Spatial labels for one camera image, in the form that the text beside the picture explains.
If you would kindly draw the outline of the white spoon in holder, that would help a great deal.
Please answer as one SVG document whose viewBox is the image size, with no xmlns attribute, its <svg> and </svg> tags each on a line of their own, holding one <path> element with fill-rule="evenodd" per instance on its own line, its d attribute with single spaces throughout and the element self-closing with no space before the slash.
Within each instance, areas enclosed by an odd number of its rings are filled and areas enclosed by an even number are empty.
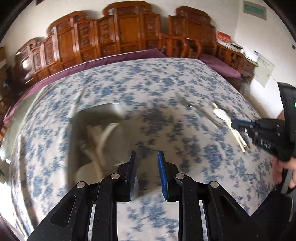
<svg viewBox="0 0 296 241">
<path fill-rule="evenodd" d="M 87 134 L 92 144 L 94 144 L 94 151 L 98 157 L 98 161 L 102 170 L 106 171 L 106 160 L 104 157 L 105 144 L 119 123 L 109 123 L 105 127 L 87 126 Z"/>
</svg>

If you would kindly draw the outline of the purple bench cushion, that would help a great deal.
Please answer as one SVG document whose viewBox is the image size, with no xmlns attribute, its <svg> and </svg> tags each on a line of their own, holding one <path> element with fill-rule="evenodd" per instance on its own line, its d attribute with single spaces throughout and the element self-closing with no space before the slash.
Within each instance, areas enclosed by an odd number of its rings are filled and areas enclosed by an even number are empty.
<svg viewBox="0 0 296 241">
<path fill-rule="evenodd" d="M 82 64 L 78 64 L 76 66 L 70 67 L 68 69 L 62 70 L 58 73 L 55 73 L 49 77 L 46 77 L 45 79 L 39 81 L 38 83 L 34 84 L 33 86 L 29 87 L 27 90 L 25 90 L 18 101 L 13 105 L 9 113 L 6 115 L 6 117 L 3 120 L 3 124 L 5 126 L 8 126 L 10 122 L 13 119 L 14 113 L 20 103 L 26 99 L 27 97 L 33 95 L 37 91 L 41 90 L 43 87 L 45 87 L 48 84 L 51 84 L 61 78 L 67 77 L 69 75 L 88 70 L 94 67 L 103 66 L 107 64 L 112 63 L 118 63 L 123 61 L 131 61 L 131 60 L 138 60 L 138 59 L 150 59 L 150 58 L 165 58 L 166 56 L 161 53 L 157 49 L 149 49 L 149 50 L 141 50 L 141 51 L 134 51 L 130 53 L 123 53 L 123 54 L 117 54 L 113 56 L 103 57 L 91 61 L 87 61 Z M 202 54 L 200 56 L 200 60 L 208 65 L 210 68 L 212 68 L 214 71 L 216 71 L 218 74 L 220 74 L 224 78 L 235 78 L 239 79 L 241 78 L 241 73 L 239 73 L 237 70 L 231 68 L 226 63 L 222 62 L 218 58 Z"/>
</svg>

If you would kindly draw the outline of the red box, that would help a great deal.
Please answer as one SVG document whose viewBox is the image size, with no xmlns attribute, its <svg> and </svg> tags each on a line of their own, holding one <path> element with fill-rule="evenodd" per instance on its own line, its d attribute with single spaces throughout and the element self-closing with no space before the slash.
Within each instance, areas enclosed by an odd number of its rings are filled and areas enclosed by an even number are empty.
<svg viewBox="0 0 296 241">
<path fill-rule="evenodd" d="M 231 44 L 231 36 L 224 32 L 217 31 L 217 41 L 225 44 Z"/>
</svg>

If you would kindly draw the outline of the silver metal fork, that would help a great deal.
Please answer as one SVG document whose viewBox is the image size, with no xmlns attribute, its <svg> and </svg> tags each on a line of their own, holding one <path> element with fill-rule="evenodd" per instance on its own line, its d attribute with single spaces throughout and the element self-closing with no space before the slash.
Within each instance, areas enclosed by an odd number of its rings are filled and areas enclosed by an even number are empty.
<svg viewBox="0 0 296 241">
<path fill-rule="evenodd" d="M 203 114 L 203 116 L 206 117 L 215 127 L 217 128 L 222 127 L 222 125 L 218 121 L 216 121 L 213 117 L 211 117 L 210 114 L 208 114 L 203 108 L 197 106 L 196 104 L 192 104 L 191 102 L 186 100 L 183 96 L 179 95 L 176 91 L 175 91 L 175 96 L 181 105 L 196 109 L 198 112 Z"/>
</svg>

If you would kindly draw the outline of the carved wooden bench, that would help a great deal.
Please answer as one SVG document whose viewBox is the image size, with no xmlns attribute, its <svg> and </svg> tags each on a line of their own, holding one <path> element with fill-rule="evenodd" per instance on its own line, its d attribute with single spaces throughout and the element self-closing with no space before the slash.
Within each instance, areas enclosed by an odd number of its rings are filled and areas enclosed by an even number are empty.
<svg viewBox="0 0 296 241">
<path fill-rule="evenodd" d="M 197 39 L 202 54 L 214 56 L 241 73 L 245 57 L 217 41 L 216 29 L 204 11 L 180 6 L 168 17 L 165 34 Z M 100 19 L 84 11 L 67 14 L 49 25 L 46 38 L 26 42 L 15 56 L 16 81 L 23 87 L 78 64 L 111 55 L 158 49 L 161 16 L 145 1 L 109 4 Z"/>
</svg>

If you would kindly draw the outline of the white utensil holder box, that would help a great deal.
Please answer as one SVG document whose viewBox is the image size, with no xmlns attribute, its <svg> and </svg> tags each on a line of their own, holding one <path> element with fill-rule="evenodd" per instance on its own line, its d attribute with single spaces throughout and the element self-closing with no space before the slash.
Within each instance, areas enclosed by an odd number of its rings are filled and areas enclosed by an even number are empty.
<svg viewBox="0 0 296 241">
<path fill-rule="evenodd" d="M 125 130 L 126 112 L 119 103 L 106 103 L 76 112 L 71 118 L 67 184 L 101 181 L 130 159 Z"/>
</svg>

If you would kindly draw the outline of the green wall sign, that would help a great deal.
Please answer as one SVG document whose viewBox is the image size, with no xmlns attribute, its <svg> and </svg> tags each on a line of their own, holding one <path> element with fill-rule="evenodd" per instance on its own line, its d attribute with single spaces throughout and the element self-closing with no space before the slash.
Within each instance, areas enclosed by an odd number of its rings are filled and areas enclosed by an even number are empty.
<svg viewBox="0 0 296 241">
<path fill-rule="evenodd" d="M 267 20 L 267 11 L 266 11 L 266 7 L 256 4 L 256 3 L 252 3 L 250 1 L 243 1 L 243 12 L 255 17 L 258 17 L 262 20 Z"/>
</svg>

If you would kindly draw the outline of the blue floral tablecloth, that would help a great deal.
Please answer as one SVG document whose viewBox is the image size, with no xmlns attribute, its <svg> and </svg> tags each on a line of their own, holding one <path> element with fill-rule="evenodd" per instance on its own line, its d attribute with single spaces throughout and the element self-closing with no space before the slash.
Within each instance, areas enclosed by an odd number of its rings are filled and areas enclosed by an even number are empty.
<svg viewBox="0 0 296 241">
<path fill-rule="evenodd" d="M 176 240 L 178 204 L 166 203 L 157 153 L 199 182 L 219 182 L 253 213 L 273 188 L 271 156 L 252 147 L 241 151 L 227 126 L 216 128 L 199 111 L 219 104 L 236 118 L 257 112 L 224 78 L 197 59 L 155 58 L 119 62 L 82 71 L 44 87 L 21 123 L 11 156 L 13 225 L 29 236 L 66 195 L 71 122 L 81 110 L 117 103 L 126 113 L 123 160 L 137 154 L 138 197 L 120 203 L 120 240 Z"/>
</svg>

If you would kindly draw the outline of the white wall panel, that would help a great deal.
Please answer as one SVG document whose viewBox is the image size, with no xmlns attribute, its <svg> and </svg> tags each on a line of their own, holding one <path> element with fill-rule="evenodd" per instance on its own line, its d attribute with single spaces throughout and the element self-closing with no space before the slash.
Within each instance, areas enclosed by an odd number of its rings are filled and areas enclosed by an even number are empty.
<svg viewBox="0 0 296 241">
<path fill-rule="evenodd" d="M 262 54 L 258 55 L 257 64 L 258 66 L 255 67 L 254 70 L 254 78 L 261 84 L 261 86 L 265 87 L 271 78 L 275 65 Z"/>
</svg>

